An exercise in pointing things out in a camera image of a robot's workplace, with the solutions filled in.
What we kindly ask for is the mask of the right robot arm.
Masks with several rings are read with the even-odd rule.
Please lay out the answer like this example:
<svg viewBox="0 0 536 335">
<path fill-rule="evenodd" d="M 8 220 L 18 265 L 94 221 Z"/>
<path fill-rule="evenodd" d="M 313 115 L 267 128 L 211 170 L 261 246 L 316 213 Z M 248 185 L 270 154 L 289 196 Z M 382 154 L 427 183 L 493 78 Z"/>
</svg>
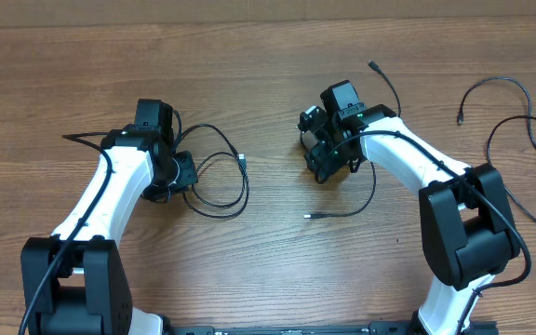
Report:
<svg viewBox="0 0 536 335">
<path fill-rule="evenodd" d="M 508 262 L 529 252 L 516 230 L 503 179 L 490 164 L 470 167 L 413 134 L 399 114 L 368 107 L 350 81 L 324 90 L 297 125 L 317 183 L 341 168 L 380 165 L 418 197 L 422 251 L 434 279 L 409 321 L 373 322 L 373 334 L 496 334 L 470 319 Z"/>
</svg>

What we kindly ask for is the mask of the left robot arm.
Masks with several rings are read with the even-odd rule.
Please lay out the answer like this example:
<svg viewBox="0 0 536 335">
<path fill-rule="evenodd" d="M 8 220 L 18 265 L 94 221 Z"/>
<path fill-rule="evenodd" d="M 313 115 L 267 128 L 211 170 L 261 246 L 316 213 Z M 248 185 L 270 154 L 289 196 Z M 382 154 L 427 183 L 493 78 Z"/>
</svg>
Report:
<svg viewBox="0 0 536 335">
<path fill-rule="evenodd" d="M 164 203 L 197 182 L 180 152 L 181 119 L 140 99 L 133 123 L 100 134 L 100 161 L 67 218 L 20 253 L 26 310 L 21 334 L 171 334 L 167 317 L 133 304 L 118 246 L 139 199 Z"/>
</svg>

